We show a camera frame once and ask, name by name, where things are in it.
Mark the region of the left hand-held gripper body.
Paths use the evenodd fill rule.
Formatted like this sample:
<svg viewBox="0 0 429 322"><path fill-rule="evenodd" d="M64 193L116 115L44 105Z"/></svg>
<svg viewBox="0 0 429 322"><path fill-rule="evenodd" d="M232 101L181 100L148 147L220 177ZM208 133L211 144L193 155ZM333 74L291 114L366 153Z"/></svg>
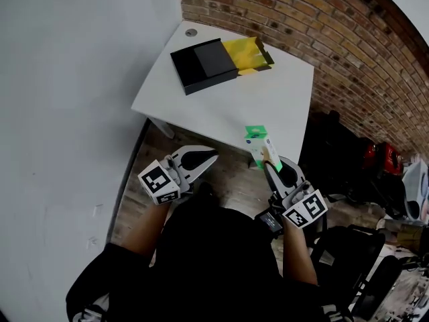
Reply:
<svg viewBox="0 0 429 322"><path fill-rule="evenodd" d="M137 177L156 205L179 199L191 187L171 155L154 160Z"/></svg>

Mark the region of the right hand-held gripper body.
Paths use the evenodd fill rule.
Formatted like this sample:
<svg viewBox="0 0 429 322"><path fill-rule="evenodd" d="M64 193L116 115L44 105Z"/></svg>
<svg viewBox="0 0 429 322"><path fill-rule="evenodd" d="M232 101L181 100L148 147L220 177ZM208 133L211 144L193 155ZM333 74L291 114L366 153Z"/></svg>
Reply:
<svg viewBox="0 0 429 322"><path fill-rule="evenodd" d="M298 229L310 225L328 211L320 191L315 190L307 180L289 195L277 198L273 206L285 220Z"/></svg>

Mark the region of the green and white small box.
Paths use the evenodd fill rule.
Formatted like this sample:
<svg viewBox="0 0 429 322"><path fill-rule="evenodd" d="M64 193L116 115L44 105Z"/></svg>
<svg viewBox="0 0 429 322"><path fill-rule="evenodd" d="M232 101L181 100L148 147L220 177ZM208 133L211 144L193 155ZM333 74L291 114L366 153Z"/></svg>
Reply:
<svg viewBox="0 0 429 322"><path fill-rule="evenodd" d="M263 164L269 162L279 172L282 169L282 163L266 128L263 125L246 125L245 130L247 135L244 139L247 150L253 156L256 167L263 169Z"/></svg>

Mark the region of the person's right forearm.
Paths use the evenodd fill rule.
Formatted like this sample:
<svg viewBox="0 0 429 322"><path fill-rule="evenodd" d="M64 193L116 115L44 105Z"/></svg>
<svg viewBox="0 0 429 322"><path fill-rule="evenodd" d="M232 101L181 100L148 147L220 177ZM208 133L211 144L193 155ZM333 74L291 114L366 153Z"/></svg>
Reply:
<svg viewBox="0 0 429 322"><path fill-rule="evenodd" d="M288 220L284 222L284 277L317 285L316 271L312 264L304 232Z"/></svg>

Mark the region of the person's left forearm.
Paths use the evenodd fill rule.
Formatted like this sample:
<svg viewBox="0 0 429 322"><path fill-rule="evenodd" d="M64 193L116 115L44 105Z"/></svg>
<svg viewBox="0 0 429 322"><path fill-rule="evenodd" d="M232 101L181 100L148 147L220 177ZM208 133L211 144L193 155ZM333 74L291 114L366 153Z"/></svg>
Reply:
<svg viewBox="0 0 429 322"><path fill-rule="evenodd" d="M150 205L126 235L120 246L142 257L147 266L156 252L171 203Z"/></svg>

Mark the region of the black device with screen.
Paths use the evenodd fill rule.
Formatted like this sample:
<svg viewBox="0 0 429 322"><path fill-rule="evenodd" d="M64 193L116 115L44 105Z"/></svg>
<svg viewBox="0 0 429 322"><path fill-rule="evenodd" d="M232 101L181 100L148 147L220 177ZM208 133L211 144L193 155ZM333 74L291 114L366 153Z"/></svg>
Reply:
<svg viewBox="0 0 429 322"><path fill-rule="evenodd" d="M267 239L277 239L284 233L283 225L269 210L265 210L256 215L254 220Z"/></svg>

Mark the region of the black office chair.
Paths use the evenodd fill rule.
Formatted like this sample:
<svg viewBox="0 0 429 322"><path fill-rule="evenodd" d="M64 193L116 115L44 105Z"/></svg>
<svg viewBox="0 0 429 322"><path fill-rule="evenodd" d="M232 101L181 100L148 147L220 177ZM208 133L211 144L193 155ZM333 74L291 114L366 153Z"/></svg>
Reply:
<svg viewBox="0 0 429 322"><path fill-rule="evenodd" d="M400 260L386 256L377 265L385 236L377 230L350 225L320 233L311 253L319 285L352 315L370 321L402 272Z"/></svg>
<svg viewBox="0 0 429 322"><path fill-rule="evenodd" d="M372 140L356 136L341 124L337 111L312 113L306 125L299 165L306 178L331 202L346 199L354 205L375 203L394 219L406 217L402 175L378 176L362 169L369 141Z"/></svg>

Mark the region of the white table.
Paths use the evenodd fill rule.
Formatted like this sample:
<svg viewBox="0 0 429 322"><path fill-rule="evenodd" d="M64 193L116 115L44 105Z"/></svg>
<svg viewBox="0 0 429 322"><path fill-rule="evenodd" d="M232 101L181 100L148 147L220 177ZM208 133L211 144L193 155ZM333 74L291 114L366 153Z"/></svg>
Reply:
<svg viewBox="0 0 429 322"><path fill-rule="evenodd" d="M188 37L185 31L198 34ZM168 40L144 80L131 108L150 119L187 129L216 141L245 149L245 126L263 125L278 155L297 162L308 120L314 67L287 52L266 45L272 69L186 95L171 52L239 34L183 21Z"/></svg>

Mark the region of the red case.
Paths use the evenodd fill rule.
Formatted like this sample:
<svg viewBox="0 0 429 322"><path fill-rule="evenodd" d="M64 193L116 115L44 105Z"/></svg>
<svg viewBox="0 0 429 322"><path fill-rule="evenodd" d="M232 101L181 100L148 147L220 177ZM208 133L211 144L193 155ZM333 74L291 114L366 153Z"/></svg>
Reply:
<svg viewBox="0 0 429 322"><path fill-rule="evenodd" d="M369 141L363 155L363 170L371 170L378 176L384 173L399 176L403 172L402 157L389 143L375 144Z"/></svg>

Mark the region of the person's black clothing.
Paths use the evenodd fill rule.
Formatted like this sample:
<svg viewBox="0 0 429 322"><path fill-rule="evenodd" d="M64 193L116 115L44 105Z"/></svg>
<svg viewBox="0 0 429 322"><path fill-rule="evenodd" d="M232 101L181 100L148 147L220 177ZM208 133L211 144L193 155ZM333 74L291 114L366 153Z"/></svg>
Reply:
<svg viewBox="0 0 429 322"><path fill-rule="evenodd" d="M249 216L212 187L170 206L149 266L109 243L66 295L69 322L354 322L319 284L283 275Z"/></svg>

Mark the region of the white grey container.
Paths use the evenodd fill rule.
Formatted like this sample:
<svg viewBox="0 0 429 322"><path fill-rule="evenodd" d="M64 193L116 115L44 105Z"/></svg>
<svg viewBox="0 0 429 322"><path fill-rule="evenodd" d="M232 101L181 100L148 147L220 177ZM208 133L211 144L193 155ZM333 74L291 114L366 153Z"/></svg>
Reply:
<svg viewBox="0 0 429 322"><path fill-rule="evenodd" d="M428 165L423 160L404 169L402 177L406 193L406 211L413 221L423 221L423 211L429 195Z"/></svg>

